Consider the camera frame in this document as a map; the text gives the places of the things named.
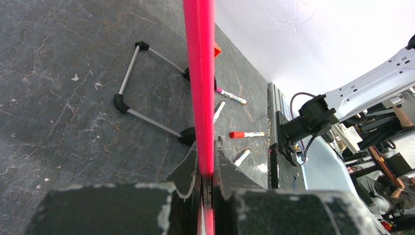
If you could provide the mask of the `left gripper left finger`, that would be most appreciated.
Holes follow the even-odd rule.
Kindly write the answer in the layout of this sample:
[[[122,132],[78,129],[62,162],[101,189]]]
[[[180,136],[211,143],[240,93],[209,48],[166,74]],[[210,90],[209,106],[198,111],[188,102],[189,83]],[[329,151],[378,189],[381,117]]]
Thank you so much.
[[[198,167],[196,142],[192,144],[184,160],[161,183],[173,183],[182,199],[187,199],[196,191],[200,192],[201,174]]]

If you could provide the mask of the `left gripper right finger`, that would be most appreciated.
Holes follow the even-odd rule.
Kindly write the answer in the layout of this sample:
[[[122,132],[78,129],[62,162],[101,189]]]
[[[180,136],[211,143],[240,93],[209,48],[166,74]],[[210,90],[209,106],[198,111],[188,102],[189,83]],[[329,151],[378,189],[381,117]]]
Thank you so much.
[[[230,161],[223,150],[223,141],[218,136],[214,141],[213,197],[229,199],[235,189],[262,188]]]

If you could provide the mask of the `pink framed whiteboard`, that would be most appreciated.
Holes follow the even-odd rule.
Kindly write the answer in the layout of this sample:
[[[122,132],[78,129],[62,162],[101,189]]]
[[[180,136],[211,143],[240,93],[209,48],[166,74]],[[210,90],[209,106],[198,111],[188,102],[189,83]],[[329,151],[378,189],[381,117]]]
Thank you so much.
[[[185,0],[184,19],[206,234],[213,235],[214,1]]]

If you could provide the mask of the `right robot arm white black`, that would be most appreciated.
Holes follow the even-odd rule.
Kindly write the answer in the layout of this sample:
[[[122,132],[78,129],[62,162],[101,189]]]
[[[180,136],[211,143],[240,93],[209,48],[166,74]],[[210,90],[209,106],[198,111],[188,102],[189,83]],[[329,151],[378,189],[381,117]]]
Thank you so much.
[[[317,95],[299,109],[299,116],[279,124],[278,143],[294,144],[326,133],[332,125],[415,84],[415,39],[386,62],[337,89]]]

